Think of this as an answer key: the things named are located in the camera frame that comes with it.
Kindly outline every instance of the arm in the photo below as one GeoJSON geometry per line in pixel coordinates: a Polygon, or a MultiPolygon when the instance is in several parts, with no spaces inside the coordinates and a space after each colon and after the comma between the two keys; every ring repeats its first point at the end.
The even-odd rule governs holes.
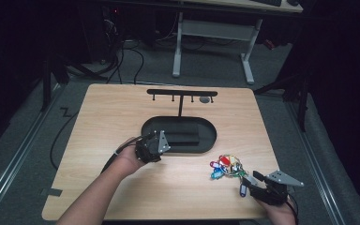
{"type": "Polygon", "coordinates": [[[110,167],[78,197],[57,224],[101,224],[119,184],[144,164],[136,158],[134,145],[126,147],[110,167]]]}
{"type": "Polygon", "coordinates": [[[279,206],[269,205],[262,201],[256,200],[256,202],[267,211],[267,216],[274,225],[293,225],[296,224],[292,209],[286,204],[279,206]]]}

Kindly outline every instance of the person's right hand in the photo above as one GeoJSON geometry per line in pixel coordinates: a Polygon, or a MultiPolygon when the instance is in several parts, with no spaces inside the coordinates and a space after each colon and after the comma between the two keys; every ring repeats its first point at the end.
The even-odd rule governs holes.
{"type": "Polygon", "coordinates": [[[115,172],[119,173],[122,178],[135,173],[143,165],[145,165],[145,163],[143,163],[141,160],[138,160],[136,157],[135,144],[136,143],[133,142],[128,147],[124,148],[124,150],[122,150],[122,152],[115,158],[109,167],[109,169],[114,168],[115,172]]]}
{"type": "Polygon", "coordinates": [[[296,224],[296,220],[292,209],[286,204],[282,205],[269,205],[265,202],[255,199],[256,202],[267,211],[267,216],[270,218],[274,225],[293,225],[296,224]]]}

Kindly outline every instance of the wooden board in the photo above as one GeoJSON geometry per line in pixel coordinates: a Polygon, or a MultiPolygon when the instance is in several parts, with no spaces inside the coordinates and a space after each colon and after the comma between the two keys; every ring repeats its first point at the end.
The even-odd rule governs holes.
{"type": "Polygon", "coordinates": [[[149,88],[217,91],[214,103],[185,97],[183,115],[210,121],[217,130],[214,147],[199,155],[165,154],[124,180],[106,219],[241,219],[265,217],[248,195],[239,196],[237,178],[212,180],[209,163],[223,154],[237,156],[244,169],[269,174],[278,169],[253,92],[246,88],[92,84],[85,96],[43,218],[57,220],[100,174],[113,151],[140,135],[143,123],[157,115],[177,115],[179,97],[152,96],[149,88]]]}

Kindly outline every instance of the keychain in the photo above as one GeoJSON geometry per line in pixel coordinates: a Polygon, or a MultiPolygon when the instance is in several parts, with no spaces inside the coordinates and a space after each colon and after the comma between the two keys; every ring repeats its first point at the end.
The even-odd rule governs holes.
{"type": "Polygon", "coordinates": [[[211,161],[210,166],[214,168],[210,175],[212,179],[218,180],[223,176],[238,177],[241,182],[239,188],[239,195],[241,197],[247,196],[247,185],[243,182],[243,177],[253,183],[257,183],[248,175],[248,172],[244,170],[241,161],[233,155],[221,155],[217,161],[211,161]]]}

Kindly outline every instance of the black metal rod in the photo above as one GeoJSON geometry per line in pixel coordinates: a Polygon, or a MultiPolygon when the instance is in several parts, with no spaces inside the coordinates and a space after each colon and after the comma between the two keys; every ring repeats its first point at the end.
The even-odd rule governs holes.
{"type": "Polygon", "coordinates": [[[181,112],[183,111],[183,99],[184,99],[184,96],[180,96],[179,117],[181,116],[181,112]]]}
{"type": "Polygon", "coordinates": [[[183,91],[183,90],[166,90],[166,89],[148,89],[149,95],[162,96],[199,96],[199,97],[216,97],[218,92],[215,91],[183,91]]]}

